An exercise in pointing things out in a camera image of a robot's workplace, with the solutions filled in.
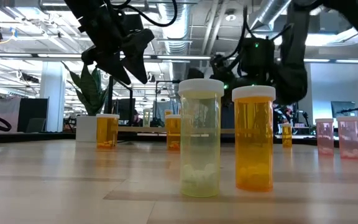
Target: black robotic arm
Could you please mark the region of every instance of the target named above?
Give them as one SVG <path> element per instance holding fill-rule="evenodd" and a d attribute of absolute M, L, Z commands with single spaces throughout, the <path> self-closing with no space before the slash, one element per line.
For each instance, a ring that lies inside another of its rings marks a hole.
<path fill-rule="evenodd" d="M 80 32 L 86 32 L 94 43 L 94 46 L 82 53 L 82 61 L 87 65 L 96 62 L 98 68 L 129 85 L 131 80 L 124 70 L 125 67 L 146 84 L 143 54 L 154 35 L 150 29 L 143 28 L 140 16 L 156 26 L 166 27 L 173 24 L 177 18 L 177 4 L 176 0 L 172 0 L 175 10 L 173 19 L 167 24 L 159 24 L 128 5 L 130 1 L 113 5 L 110 0 L 65 0 L 81 24 Z M 125 8 L 139 14 L 126 15 L 123 11 Z"/>
<path fill-rule="evenodd" d="M 211 78 L 227 83 L 229 88 L 225 97 L 230 101 L 231 90 L 247 85 L 271 85 L 276 88 L 275 103 L 289 105 L 303 99 L 308 90 L 307 71 L 305 69 L 306 38 L 310 21 L 310 12 L 324 5 L 340 12 L 358 31 L 358 4 L 356 0 L 317 0 L 304 4 L 305 0 L 293 0 L 287 9 L 287 25 L 282 34 L 280 60 L 274 62 L 274 38 L 256 38 L 249 30 L 244 17 L 244 27 L 250 38 L 241 38 L 239 47 L 230 54 L 238 53 L 236 59 L 227 65 L 228 57 L 215 56 L 211 61 L 214 74 Z M 231 70 L 238 64 L 238 78 Z"/>

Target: green leaf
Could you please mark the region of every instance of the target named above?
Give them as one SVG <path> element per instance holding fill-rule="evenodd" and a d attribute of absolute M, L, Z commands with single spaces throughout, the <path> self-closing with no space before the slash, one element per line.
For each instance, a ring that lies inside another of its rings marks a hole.
<path fill-rule="evenodd" d="M 104 103 L 106 97 L 107 97 L 107 88 L 104 89 L 104 90 L 100 93 L 100 102 L 102 102 L 102 104 Z"/>
<path fill-rule="evenodd" d="M 77 89 L 75 89 L 78 99 L 81 101 L 82 104 L 84 104 L 86 112 L 88 113 L 89 116 L 94 116 L 94 111 L 92 109 L 91 104 L 86 100 L 86 98 L 84 97 L 84 95 L 78 91 Z"/>
<path fill-rule="evenodd" d="M 79 75 L 77 75 L 76 73 L 70 71 L 70 69 L 67 67 L 67 65 L 62 62 L 62 64 L 64 65 L 64 67 L 66 68 L 66 70 L 68 70 L 68 72 L 70 72 L 70 76 L 71 76 L 71 79 L 73 80 L 74 84 L 80 88 L 81 86 L 81 78 Z"/>
<path fill-rule="evenodd" d="M 102 83 L 101 83 L 101 79 L 100 79 L 100 70 L 95 68 L 92 71 L 92 77 L 94 78 L 95 82 L 96 82 L 96 87 L 98 87 L 98 93 L 101 93 L 102 90 Z"/>
<path fill-rule="evenodd" d="M 80 89 L 86 100 L 91 105 L 97 105 L 99 103 L 98 87 L 96 86 L 95 79 L 88 70 L 88 66 L 85 64 L 81 72 Z"/>

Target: pillar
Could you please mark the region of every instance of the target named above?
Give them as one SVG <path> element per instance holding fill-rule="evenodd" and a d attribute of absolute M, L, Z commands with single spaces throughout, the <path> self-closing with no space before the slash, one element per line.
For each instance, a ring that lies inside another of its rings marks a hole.
<path fill-rule="evenodd" d="M 61 62 L 43 62 L 40 98 L 48 99 L 47 131 L 63 131 L 66 77 Z"/>

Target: computer monitor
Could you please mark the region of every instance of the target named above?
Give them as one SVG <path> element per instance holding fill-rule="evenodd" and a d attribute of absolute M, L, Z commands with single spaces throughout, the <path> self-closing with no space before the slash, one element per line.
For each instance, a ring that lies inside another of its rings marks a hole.
<path fill-rule="evenodd" d="M 343 110 L 349 110 L 356 108 L 356 104 L 351 101 L 332 101 L 331 109 L 333 111 L 333 118 L 338 116 L 354 116 L 356 112 L 342 112 Z"/>
<path fill-rule="evenodd" d="M 112 101 L 113 113 L 119 115 L 119 120 L 128 121 L 130 110 L 132 110 L 132 116 L 134 115 L 135 101 L 136 101 L 136 99 L 132 99 L 132 108 L 129 108 L 129 102 L 130 102 L 129 98 L 113 100 Z"/>

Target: desk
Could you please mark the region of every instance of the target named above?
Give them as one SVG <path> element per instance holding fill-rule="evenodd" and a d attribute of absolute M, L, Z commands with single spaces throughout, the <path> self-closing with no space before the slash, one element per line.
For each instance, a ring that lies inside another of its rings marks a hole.
<path fill-rule="evenodd" d="M 358 161 L 335 153 L 275 145 L 274 190 L 252 193 L 235 188 L 233 144 L 223 144 L 220 195 L 190 198 L 164 142 L 0 144 L 0 223 L 358 223 Z"/>

